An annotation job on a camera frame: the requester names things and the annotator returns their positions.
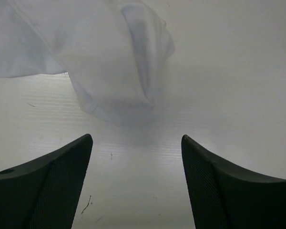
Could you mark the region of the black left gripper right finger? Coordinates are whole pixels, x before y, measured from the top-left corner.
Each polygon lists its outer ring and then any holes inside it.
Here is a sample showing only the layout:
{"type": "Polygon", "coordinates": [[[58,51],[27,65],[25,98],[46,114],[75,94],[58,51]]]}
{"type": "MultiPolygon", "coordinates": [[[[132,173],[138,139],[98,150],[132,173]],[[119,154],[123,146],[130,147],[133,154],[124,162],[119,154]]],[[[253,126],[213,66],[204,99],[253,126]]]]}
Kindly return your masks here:
{"type": "Polygon", "coordinates": [[[286,179],[236,165],[187,135],[181,151],[197,229],[286,229],[286,179]]]}

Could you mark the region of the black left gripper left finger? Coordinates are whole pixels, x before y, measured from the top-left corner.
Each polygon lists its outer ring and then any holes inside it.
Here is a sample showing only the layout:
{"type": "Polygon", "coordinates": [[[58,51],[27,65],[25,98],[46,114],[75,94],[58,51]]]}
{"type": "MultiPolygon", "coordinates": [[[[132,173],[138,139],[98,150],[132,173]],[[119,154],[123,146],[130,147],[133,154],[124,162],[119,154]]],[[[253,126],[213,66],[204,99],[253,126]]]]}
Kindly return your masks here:
{"type": "Polygon", "coordinates": [[[0,229],[70,229],[91,157],[85,134],[0,172],[0,229]]]}

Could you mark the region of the white skirt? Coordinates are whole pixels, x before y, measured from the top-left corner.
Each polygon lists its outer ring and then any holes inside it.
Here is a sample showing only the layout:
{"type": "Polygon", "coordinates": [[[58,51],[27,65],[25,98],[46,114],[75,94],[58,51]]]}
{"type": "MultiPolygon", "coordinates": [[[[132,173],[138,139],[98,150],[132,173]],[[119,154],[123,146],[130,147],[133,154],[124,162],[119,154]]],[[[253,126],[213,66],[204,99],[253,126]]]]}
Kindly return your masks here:
{"type": "Polygon", "coordinates": [[[160,115],[166,23],[140,0],[0,0],[0,78],[67,73],[80,108],[115,125],[160,115]]]}

